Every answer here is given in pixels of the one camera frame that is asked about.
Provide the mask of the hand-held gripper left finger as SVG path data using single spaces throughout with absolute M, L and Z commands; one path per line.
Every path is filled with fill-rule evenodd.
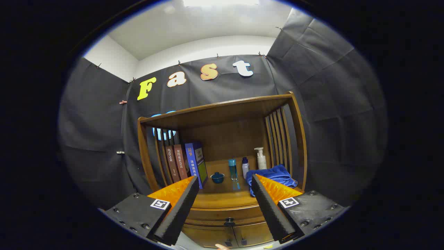
M 149 195 L 133 193 L 102 214 L 139 237 L 171 246 L 179 238 L 198 191 L 198 178 L 188 177 Z

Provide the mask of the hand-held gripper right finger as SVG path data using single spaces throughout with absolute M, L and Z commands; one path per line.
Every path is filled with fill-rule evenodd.
M 317 191 L 302 192 L 257 174 L 251 188 L 273 239 L 279 243 L 308 237 L 348 210 Z

